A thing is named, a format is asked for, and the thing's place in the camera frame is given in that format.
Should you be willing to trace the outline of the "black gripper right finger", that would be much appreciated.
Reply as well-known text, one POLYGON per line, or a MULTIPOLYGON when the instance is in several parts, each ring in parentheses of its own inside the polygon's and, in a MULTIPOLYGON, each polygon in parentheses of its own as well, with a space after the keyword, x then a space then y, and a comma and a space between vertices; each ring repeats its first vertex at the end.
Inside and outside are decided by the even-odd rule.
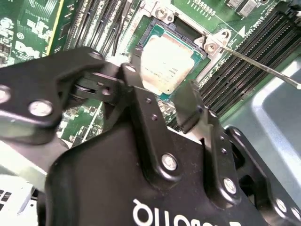
POLYGON ((270 226, 298 226, 301 211, 245 135, 223 127, 192 81, 182 85, 173 102, 182 132, 204 149, 205 192, 222 208, 248 201, 270 226))

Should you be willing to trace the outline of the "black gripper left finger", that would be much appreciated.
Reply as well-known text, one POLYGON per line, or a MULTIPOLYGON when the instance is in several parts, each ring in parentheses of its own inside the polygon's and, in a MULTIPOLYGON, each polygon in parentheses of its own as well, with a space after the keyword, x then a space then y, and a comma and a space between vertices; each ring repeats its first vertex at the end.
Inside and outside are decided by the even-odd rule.
POLYGON ((88 155, 120 139, 102 138, 63 153, 56 138, 63 111, 88 99, 112 105, 107 130, 126 115, 134 127, 137 152, 146 179, 178 179, 179 167, 165 166, 163 156, 176 157, 154 95, 143 87, 141 50, 131 62, 115 66, 89 47, 59 52, 0 70, 0 164, 25 179, 46 176, 84 179, 99 174, 101 163, 88 155))

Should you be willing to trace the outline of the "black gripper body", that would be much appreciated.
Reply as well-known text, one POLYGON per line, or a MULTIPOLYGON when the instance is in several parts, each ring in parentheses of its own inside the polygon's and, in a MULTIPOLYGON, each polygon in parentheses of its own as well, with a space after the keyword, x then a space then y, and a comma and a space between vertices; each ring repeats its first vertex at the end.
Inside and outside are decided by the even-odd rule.
POLYGON ((203 147, 171 133, 183 177, 161 191, 144 177, 130 127, 118 127, 62 154, 38 199, 40 226, 264 226, 247 198, 216 207, 203 184, 203 147))

